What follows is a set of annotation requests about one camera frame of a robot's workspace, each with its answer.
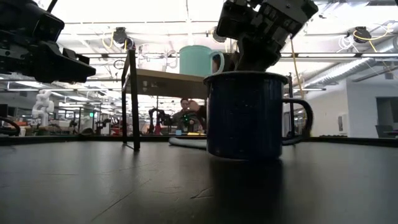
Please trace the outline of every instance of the black table surface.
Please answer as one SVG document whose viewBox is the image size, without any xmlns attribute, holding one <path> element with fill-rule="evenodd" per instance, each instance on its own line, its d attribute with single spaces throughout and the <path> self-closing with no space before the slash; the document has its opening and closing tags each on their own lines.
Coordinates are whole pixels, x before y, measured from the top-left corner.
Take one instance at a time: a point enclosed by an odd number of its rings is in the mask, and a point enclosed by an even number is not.
<svg viewBox="0 0 398 224">
<path fill-rule="evenodd" d="M 144 142 L 0 147 L 0 223 L 394 223 L 398 150 L 285 147 L 229 161 Z"/>
</svg>

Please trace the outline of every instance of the pipe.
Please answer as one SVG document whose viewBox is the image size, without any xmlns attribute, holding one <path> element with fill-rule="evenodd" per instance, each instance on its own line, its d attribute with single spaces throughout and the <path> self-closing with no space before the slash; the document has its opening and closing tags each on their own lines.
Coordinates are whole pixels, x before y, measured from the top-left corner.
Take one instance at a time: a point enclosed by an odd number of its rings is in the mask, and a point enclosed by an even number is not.
<svg viewBox="0 0 398 224">
<path fill-rule="evenodd" d="M 376 45 L 376 50 L 380 53 L 398 52 L 398 36 L 395 36 L 389 40 L 382 42 L 381 44 Z M 373 53 L 374 51 L 373 49 L 369 49 L 365 52 Z M 375 58 L 361 58 L 348 63 L 340 63 L 311 78 L 307 81 L 304 87 L 308 88 L 318 84 L 327 85 L 329 83 L 347 78 L 348 76 L 354 75 L 355 73 L 362 72 L 369 67 L 375 66 L 376 64 L 377 61 Z"/>
<path fill-rule="evenodd" d="M 397 70 L 397 69 L 398 69 L 398 66 L 396 66 L 396 67 L 394 67 L 394 68 L 385 68 L 385 69 L 383 69 L 383 70 L 381 70 L 381 71 L 378 71 L 377 73 L 371 73 L 371 74 L 365 75 L 365 76 L 363 76 L 363 77 L 361 77 L 361 78 L 354 79 L 354 80 L 352 80 L 352 82 L 361 82 L 361 81 L 363 81 L 363 80 L 367 80 L 367 79 L 376 77 L 376 76 L 378 76 L 378 75 L 383 75 L 383 74 L 385 74 L 385 73 L 387 73 L 387 72 L 393 72 L 393 71 L 395 71 L 395 70 Z"/>
</svg>

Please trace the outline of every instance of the cup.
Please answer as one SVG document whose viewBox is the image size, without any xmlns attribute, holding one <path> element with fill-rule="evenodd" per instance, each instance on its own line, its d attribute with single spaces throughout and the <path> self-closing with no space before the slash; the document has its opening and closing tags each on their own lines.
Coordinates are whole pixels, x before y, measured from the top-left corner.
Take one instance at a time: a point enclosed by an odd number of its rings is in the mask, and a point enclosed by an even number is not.
<svg viewBox="0 0 398 224">
<path fill-rule="evenodd" d="M 283 98 L 288 79 L 265 72 L 224 72 L 204 80 L 208 87 L 207 150 L 229 159 L 277 159 L 282 145 L 299 143 L 310 135 L 311 106 Z M 307 113 L 301 136 L 282 139 L 283 103 L 298 103 Z"/>
<path fill-rule="evenodd" d="M 180 49 L 180 74 L 207 77 L 213 74 L 213 57 L 219 55 L 220 67 L 215 74 L 224 69 L 224 55 L 219 50 L 211 50 L 202 45 L 186 46 Z"/>
<path fill-rule="evenodd" d="M 170 60 L 172 54 L 176 55 L 175 60 Z M 138 46 L 137 66 L 141 69 L 166 72 L 167 67 L 177 68 L 177 52 L 168 51 L 161 44 L 142 44 Z"/>
</svg>

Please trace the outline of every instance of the white humanoid robot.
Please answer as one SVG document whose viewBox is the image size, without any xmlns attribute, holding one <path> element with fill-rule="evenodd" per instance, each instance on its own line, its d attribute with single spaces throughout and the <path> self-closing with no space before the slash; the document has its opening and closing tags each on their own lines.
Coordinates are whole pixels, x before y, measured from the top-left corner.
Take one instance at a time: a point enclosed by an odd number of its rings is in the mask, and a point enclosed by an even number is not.
<svg viewBox="0 0 398 224">
<path fill-rule="evenodd" d="M 40 90 L 32 109 L 34 119 L 41 118 L 41 126 L 49 125 L 49 113 L 54 112 L 54 102 L 50 100 L 51 91 Z"/>
</svg>

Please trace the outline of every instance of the person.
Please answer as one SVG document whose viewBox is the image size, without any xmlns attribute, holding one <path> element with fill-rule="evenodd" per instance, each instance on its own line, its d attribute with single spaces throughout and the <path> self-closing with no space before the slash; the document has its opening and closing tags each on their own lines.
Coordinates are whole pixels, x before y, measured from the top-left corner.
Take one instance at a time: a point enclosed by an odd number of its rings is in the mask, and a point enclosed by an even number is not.
<svg viewBox="0 0 398 224">
<path fill-rule="evenodd" d="M 190 100 L 188 108 L 190 111 L 195 112 L 199 119 L 206 120 L 207 116 L 206 106 L 201 106 L 196 101 Z"/>
<path fill-rule="evenodd" d="M 183 115 L 185 115 L 185 114 L 187 114 L 187 113 L 190 112 L 190 110 L 189 110 L 189 100 L 186 99 L 186 98 L 182 98 L 182 99 L 180 100 L 180 104 L 181 104 L 181 108 L 182 108 L 182 109 L 181 109 L 179 112 L 173 114 L 173 116 L 172 116 L 172 123 L 173 123 L 173 124 L 177 124 L 177 130 L 183 130 L 183 131 L 184 131 L 184 130 L 187 129 L 188 127 L 185 126 L 185 124 L 184 124 L 184 122 L 182 121 L 181 118 L 182 118 Z M 190 125 L 191 127 L 194 126 L 195 123 L 197 123 L 197 122 L 195 122 L 194 119 L 190 119 L 190 120 L 189 120 L 189 125 Z"/>
</svg>

